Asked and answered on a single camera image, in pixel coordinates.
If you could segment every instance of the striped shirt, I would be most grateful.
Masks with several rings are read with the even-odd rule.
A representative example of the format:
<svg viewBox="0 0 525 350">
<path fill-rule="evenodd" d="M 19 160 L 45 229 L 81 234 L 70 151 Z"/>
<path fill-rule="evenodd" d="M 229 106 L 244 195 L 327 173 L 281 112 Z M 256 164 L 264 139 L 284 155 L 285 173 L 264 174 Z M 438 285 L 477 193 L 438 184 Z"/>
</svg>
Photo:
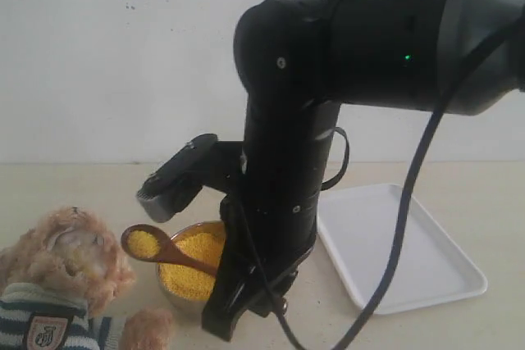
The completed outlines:
<svg viewBox="0 0 525 350">
<path fill-rule="evenodd" d="M 20 350 L 34 341 L 38 346 L 32 348 L 117 350 L 126 320 L 89 319 L 87 310 L 83 299 L 34 284 L 10 284 L 0 297 L 0 348 Z"/>
</svg>

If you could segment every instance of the table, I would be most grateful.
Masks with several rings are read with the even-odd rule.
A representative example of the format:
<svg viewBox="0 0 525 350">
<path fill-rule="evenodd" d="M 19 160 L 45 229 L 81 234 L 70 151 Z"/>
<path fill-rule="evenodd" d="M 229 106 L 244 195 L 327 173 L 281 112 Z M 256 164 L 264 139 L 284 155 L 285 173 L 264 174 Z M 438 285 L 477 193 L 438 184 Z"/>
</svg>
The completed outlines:
<svg viewBox="0 0 525 350">
<path fill-rule="evenodd" d="M 148 222 L 135 192 L 157 165 L 0 166 L 0 248 L 62 205 L 88 207 L 120 234 Z M 326 177 L 336 172 L 329 165 Z M 402 183 L 406 164 L 353 164 L 337 188 Z M 489 289 L 479 298 L 391 316 L 374 316 L 355 340 L 358 350 L 517 349 L 525 346 L 525 163 L 432 163 L 420 175 L 415 195 L 481 268 Z M 205 189 L 186 211 L 162 225 L 173 233 L 218 219 L 221 195 Z M 139 280 L 108 314 L 167 306 L 154 267 L 133 261 Z M 358 314 L 321 242 L 300 267 L 287 295 L 287 317 L 304 345 L 328 349 Z M 274 316 L 247 312 L 231 343 L 203 332 L 176 314 L 173 349 L 290 348 Z"/>
</svg>

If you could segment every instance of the white wall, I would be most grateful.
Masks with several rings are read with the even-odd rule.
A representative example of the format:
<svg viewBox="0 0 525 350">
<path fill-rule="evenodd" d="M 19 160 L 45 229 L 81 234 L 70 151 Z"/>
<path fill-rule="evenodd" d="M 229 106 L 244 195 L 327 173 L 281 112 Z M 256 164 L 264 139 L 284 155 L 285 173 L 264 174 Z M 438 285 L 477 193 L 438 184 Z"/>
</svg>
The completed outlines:
<svg viewBox="0 0 525 350">
<path fill-rule="evenodd" d="M 0 0 L 0 162 L 162 161 L 202 132 L 240 139 L 231 42 L 260 1 Z M 447 117 L 429 158 L 525 159 L 524 110 L 513 94 Z M 426 120 L 345 107 L 340 125 L 355 161 L 398 161 Z"/>
</svg>

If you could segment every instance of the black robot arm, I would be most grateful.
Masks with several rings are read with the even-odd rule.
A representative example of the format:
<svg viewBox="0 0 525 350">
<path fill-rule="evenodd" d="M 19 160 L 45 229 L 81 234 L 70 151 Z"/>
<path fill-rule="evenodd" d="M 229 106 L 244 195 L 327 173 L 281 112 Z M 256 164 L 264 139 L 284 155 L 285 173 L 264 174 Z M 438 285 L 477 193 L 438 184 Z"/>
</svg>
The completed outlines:
<svg viewBox="0 0 525 350">
<path fill-rule="evenodd" d="M 226 245 L 204 329 L 230 340 L 243 312 L 270 313 L 259 264 L 285 310 L 283 297 L 316 240 L 317 200 L 340 106 L 432 111 L 465 56 L 521 18 L 523 4 L 266 0 L 242 16 L 234 56 L 249 95 L 244 140 L 199 136 L 138 193 L 155 221 L 169 220 L 203 186 L 226 195 Z M 524 48 L 523 34 L 500 45 L 446 111 L 476 115 L 522 89 Z"/>
</svg>

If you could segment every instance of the white tray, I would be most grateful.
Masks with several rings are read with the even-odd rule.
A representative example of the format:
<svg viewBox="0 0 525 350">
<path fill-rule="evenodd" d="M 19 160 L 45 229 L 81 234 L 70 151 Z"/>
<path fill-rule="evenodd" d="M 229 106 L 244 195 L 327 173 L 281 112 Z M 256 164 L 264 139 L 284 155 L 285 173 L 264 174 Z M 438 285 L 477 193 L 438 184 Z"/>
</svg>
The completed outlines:
<svg viewBox="0 0 525 350">
<path fill-rule="evenodd" d="M 386 268 L 401 190 L 377 184 L 328 192 L 319 200 L 319 234 L 362 309 Z M 413 198 L 399 266 L 376 314 L 475 297 L 486 289 L 484 274 Z"/>
</svg>

